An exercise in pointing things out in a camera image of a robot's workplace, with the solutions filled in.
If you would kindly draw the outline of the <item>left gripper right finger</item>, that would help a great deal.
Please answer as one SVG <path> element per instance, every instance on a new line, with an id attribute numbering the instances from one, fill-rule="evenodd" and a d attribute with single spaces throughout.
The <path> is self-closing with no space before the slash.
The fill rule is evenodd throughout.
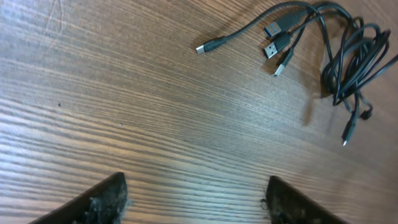
<path id="1" fill-rule="evenodd" d="M 346 224 L 276 175 L 269 178 L 264 201 L 272 224 Z"/>

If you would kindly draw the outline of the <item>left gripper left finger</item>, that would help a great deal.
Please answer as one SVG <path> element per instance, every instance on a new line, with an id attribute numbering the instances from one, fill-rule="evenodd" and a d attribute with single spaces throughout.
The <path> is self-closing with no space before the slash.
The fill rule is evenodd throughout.
<path id="1" fill-rule="evenodd" d="M 33 224 L 121 223 L 128 205 L 125 175 L 116 172 Z"/>

